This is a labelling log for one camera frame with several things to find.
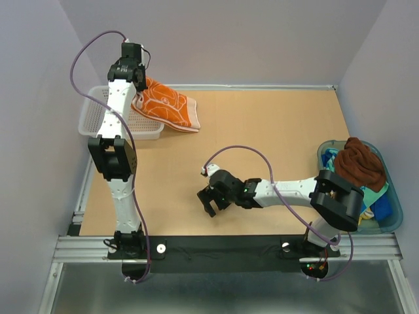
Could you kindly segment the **orange Doraemon towel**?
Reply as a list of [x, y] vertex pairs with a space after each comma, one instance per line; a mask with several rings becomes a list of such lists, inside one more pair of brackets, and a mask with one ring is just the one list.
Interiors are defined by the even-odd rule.
[[161, 122], [166, 126], [187, 133], [199, 132], [197, 102], [165, 84], [146, 78], [147, 89], [138, 92], [131, 108], [145, 118]]

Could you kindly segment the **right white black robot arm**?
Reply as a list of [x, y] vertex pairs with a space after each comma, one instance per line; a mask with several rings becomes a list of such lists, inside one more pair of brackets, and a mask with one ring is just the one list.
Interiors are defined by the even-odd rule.
[[363, 191], [336, 173], [321, 170], [316, 177], [299, 181], [252, 178], [245, 181], [215, 165], [204, 171], [208, 185], [197, 193], [204, 211], [211, 217], [234, 204], [244, 209], [286, 206], [311, 207], [319, 218], [306, 223], [296, 240], [282, 241], [285, 258], [316, 256], [337, 245], [342, 232], [356, 232], [363, 203]]

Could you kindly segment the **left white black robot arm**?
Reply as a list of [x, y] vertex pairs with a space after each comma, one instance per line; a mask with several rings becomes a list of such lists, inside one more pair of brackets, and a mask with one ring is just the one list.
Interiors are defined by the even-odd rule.
[[145, 252], [145, 237], [134, 201], [137, 155], [133, 137], [126, 129], [133, 98], [146, 87], [143, 47], [123, 42], [121, 57], [108, 74], [107, 109], [97, 135], [88, 140], [96, 169], [107, 181], [115, 206], [116, 227], [106, 242], [114, 258], [139, 258]]

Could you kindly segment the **white perforated plastic basket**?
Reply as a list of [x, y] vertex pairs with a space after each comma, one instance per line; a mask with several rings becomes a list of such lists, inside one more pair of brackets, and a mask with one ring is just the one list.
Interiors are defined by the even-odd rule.
[[[95, 86], [90, 89], [88, 95], [107, 103], [109, 88], [108, 86]], [[105, 109], [99, 103], [96, 103], [91, 99], [85, 99], [79, 118], [79, 133], [81, 135], [94, 137], [100, 129], [104, 114]], [[131, 109], [128, 127], [136, 141], [156, 140], [160, 138], [160, 134], [164, 129], [164, 124], [145, 118]]]

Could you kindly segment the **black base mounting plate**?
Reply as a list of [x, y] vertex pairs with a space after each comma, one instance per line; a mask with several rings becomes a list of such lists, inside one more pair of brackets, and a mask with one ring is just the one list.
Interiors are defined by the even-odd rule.
[[148, 262], [153, 273], [298, 273], [303, 258], [340, 256], [306, 242], [303, 235], [153, 235], [150, 244], [150, 249], [109, 251], [107, 257], [122, 261], [124, 273], [139, 279]]

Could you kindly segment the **brown towel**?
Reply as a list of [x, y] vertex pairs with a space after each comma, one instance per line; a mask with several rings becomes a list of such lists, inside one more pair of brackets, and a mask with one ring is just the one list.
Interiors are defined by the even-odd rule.
[[386, 172], [380, 158], [357, 137], [348, 138], [334, 161], [335, 172], [354, 186], [378, 193], [386, 184]]

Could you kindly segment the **teal plastic tub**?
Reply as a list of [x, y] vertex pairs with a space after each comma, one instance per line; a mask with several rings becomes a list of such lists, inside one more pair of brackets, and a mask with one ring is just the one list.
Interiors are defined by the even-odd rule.
[[[319, 170], [325, 169], [325, 162], [323, 155], [327, 149], [337, 149], [341, 150], [344, 148], [346, 141], [338, 141], [338, 140], [328, 140], [323, 142], [318, 150], [317, 150], [317, 157], [318, 157], [318, 168]], [[384, 217], [383, 219], [377, 220], [375, 217], [369, 220], [363, 220], [361, 224], [358, 226], [357, 233], [358, 234], [386, 234], [394, 232], [398, 227], [400, 227], [403, 221], [403, 210], [401, 208], [399, 198], [397, 197], [397, 192], [392, 182], [392, 178], [389, 174], [389, 171], [386, 167], [386, 163], [380, 153], [380, 151], [372, 144], [367, 141], [362, 141], [362, 143], [370, 148], [370, 150], [376, 154], [381, 162], [383, 163], [384, 170], [386, 173], [387, 182], [389, 187], [385, 196], [388, 199], [388, 207], [390, 208], [390, 213]]]

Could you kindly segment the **blue towel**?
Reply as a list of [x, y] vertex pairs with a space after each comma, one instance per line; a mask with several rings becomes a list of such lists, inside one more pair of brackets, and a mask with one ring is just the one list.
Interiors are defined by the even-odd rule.
[[[321, 165], [321, 169], [324, 168], [322, 161], [321, 161], [321, 155], [324, 152], [322, 152], [320, 154], [320, 165]], [[376, 201], [372, 206], [371, 209], [373, 210], [374, 213], [374, 218], [376, 221], [382, 221], [385, 218], [389, 217], [392, 213], [392, 207], [390, 205], [390, 201], [388, 198], [388, 193], [386, 192], [378, 201]]]

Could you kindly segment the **aluminium frame rail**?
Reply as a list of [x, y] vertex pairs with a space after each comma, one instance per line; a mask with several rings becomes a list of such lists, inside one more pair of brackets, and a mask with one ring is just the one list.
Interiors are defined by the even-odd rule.
[[[171, 185], [166, 205], [142, 205], [158, 236], [271, 236], [301, 230], [287, 209], [245, 210], [209, 218], [197, 203], [199, 183], [184, 171]], [[317, 283], [301, 273], [278, 271], [190, 273], [148, 276], [133, 285], [122, 278], [119, 260], [107, 257], [101, 237], [66, 236], [57, 241], [43, 313], [416, 313], [394, 235], [354, 237], [355, 255], [345, 274]]]

